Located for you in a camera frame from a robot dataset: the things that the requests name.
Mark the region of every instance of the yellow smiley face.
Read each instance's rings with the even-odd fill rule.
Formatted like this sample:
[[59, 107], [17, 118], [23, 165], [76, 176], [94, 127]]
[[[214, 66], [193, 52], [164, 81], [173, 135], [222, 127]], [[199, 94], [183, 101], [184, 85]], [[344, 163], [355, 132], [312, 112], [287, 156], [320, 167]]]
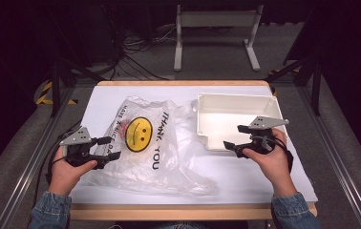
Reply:
[[153, 135], [153, 126], [145, 117], [133, 119], [126, 130], [126, 145], [129, 150], [137, 153], [150, 144]]

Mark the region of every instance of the hand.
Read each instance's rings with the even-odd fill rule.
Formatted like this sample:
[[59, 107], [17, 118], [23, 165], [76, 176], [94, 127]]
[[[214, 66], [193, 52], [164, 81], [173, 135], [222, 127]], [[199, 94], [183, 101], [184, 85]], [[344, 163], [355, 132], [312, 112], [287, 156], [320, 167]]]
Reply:
[[[53, 161], [62, 158], [62, 147], [59, 147]], [[50, 183], [49, 192], [60, 196], [67, 196], [79, 182], [80, 177], [97, 165], [95, 160], [73, 167], [65, 159], [58, 160], [52, 168], [53, 177]]]
[[[285, 133], [274, 128], [272, 132], [286, 144]], [[291, 196], [297, 193], [288, 171], [287, 156], [282, 148], [276, 145], [267, 155], [258, 154], [251, 149], [243, 149], [243, 153], [259, 164], [265, 177], [272, 183], [275, 196]]]

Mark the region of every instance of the white plastic container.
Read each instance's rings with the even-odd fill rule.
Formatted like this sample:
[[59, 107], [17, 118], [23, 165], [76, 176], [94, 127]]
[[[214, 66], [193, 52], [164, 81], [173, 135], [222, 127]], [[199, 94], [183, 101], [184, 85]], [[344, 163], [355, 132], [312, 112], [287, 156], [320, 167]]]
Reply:
[[[223, 141], [251, 142], [250, 134], [238, 132], [258, 115], [282, 118], [275, 96], [247, 94], [198, 94], [197, 134], [207, 150], [225, 151]], [[276, 127], [287, 133], [285, 126]]]

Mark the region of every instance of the denim sleeve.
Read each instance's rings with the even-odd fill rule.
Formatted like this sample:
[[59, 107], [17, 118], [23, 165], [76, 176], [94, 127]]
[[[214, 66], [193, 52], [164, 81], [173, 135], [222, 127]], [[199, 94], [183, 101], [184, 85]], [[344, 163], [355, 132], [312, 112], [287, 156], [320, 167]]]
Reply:
[[289, 197], [272, 199], [275, 218], [284, 229], [318, 229], [321, 228], [317, 218], [310, 212], [301, 193]]
[[65, 228], [71, 209], [71, 198], [45, 192], [32, 209], [29, 228]]

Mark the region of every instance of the white paper sheet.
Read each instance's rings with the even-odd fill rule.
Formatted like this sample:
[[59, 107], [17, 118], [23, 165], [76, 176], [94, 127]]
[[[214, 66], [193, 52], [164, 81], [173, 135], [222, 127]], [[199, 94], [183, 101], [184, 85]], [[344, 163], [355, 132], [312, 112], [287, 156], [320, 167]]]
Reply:
[[[172, 100], [185, 105], [197, 99], [198, 93], [271, 95], [265, 86], [96, 86], [89, 101], [82, 126], [92, 137], [101, 137], [115, 119], [117, 109], [127, 96], [136, 95], [149, 101]], [[195, 171], [217, 182], [219, 193], [215, 196], [174, 197], [141, 195], [96, 187], [79, 181], [71, 191], [73, 203], [93, 204], [234, 204], [269, 203], [273, 195], [270, 182], [259, 166], [250, 159], [236, 158], [233, 152], [206, 151], [197, 142], [198, 156]], [[317, 196], [305, 174], [302, 163], [290, 140], [287, 147], [294, 156], [291, 175], [296, 188], [307, 202], [317, 201]]]

